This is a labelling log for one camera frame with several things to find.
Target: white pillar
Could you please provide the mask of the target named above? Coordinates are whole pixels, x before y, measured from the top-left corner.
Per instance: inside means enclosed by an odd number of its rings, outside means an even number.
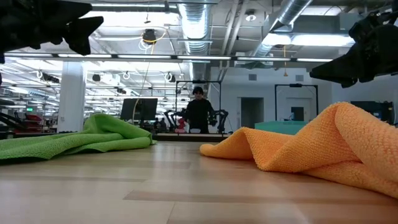
[[[57,131],[83,130],[86,71],[81,62],[64,62]]]

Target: orange towel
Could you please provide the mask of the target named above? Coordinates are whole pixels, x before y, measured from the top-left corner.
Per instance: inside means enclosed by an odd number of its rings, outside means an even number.
[[[349,103],[329,106],[294,136],[241,128],[200,152],[254,158],[263,171],[301,172],[398,198],[398,129]]]

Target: microfiber towel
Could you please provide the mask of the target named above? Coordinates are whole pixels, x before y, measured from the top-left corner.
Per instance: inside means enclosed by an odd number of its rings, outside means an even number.
[[[0,141],[0,160],[51,159],[84,151],[108,152],[145,148],[154,144],[150,132],[106,114],[94,114],[80,133]]]
[[[329,106],[294,136],[241,128],[200,152],[254,159],[263,171],[301,172],[398,198],[398,129],[349,103]]]

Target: wooden table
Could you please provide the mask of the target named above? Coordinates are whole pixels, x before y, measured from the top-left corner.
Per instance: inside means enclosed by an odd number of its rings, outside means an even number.
[[[200,143],[0,166],[4,224],[398,223],[398,200],[251,161]]]

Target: green towel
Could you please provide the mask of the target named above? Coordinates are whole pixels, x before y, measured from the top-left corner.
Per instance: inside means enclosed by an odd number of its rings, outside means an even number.
[[[154,144],[150,132],[106,114],[87,119],[80,133],[0,141],[1,159],[51,159],[85,151],[108,152],[145,148]]]

